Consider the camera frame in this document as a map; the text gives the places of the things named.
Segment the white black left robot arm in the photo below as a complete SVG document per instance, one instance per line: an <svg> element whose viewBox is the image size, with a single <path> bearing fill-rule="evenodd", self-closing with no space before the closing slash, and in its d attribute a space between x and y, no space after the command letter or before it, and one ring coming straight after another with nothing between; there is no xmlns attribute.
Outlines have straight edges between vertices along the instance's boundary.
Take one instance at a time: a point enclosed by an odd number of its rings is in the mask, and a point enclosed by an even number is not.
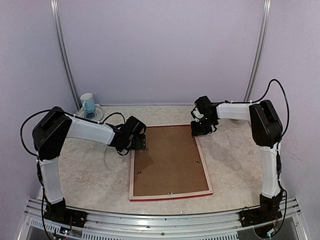
<svg viewBox="0 0 320 240"><path fill-rule="evenodd" d="M145 149L147 126L134 116L118 125L105 120L93 121L65 112L58 106L34 113L25 122L40 114L45 116L32 130L37 175L43 197L52 205L50 214L63 223L70 218L69 209L64 207L59 175L59 156L65 140L73 138L100 143L125 156L131 150Z"/></svg>

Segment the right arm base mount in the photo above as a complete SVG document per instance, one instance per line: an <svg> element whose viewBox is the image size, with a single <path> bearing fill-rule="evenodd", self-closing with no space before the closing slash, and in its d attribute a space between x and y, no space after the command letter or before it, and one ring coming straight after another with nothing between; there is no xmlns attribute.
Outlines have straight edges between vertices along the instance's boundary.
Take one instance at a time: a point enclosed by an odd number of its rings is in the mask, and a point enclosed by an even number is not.
<svg viewBox="0 0 320 240"><path fill-rule="evenodd" d="M283 192L273 196L266 197L262 194L259 196L259 207L243 209L239 212L241 226L249 227L262 223L267 223L283 217L280 203L283 199Z"/></svg>

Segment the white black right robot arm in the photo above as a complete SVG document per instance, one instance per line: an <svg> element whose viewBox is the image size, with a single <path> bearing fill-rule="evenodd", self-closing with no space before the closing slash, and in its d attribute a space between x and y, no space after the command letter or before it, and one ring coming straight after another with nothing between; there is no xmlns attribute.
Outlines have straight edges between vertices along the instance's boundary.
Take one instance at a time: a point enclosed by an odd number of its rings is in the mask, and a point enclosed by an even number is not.
<svg viewBox="0 0 320 240"><path fill-rule="evenodd" d="M288 127L283 126L273 103L263 96L255 101L212 102L206 95L194 102L191 135L205 136L217 131L220 120L247 121L262 161L262 190L256 218L266 222L280 204L285 190L281 185L281 141Z"/></svg>

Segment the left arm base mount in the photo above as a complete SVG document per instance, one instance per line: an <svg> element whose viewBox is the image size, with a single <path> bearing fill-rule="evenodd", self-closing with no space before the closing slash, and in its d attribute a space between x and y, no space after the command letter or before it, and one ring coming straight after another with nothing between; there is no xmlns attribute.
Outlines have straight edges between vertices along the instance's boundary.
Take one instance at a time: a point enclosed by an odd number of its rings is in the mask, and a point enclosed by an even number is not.
<svg viewBox="0 0 320 240"><path fill-rule="evenodd" d="M55 223L68 225L70 227L84 228L88 213L82 210L66 207L66 201L63 198L58 203L48 203L44 212L44 219Z"/></svg>

